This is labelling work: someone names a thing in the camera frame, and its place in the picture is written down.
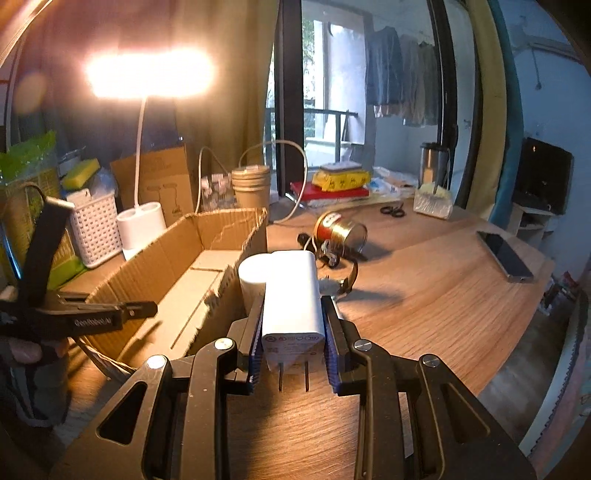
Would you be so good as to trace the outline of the person's left hand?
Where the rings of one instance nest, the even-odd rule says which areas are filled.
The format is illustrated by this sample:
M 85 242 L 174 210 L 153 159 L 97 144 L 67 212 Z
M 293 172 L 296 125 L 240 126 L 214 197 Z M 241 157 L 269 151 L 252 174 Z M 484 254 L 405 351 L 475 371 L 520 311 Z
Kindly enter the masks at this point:
M 67 339 L 44 341 L 41 344 L 8 337 L 1 339 L 1 356 L 9 365 L 36 364 L 48 351 L 52 351 L 57 358 L 63 358 L 67 355 L 68 349 Z

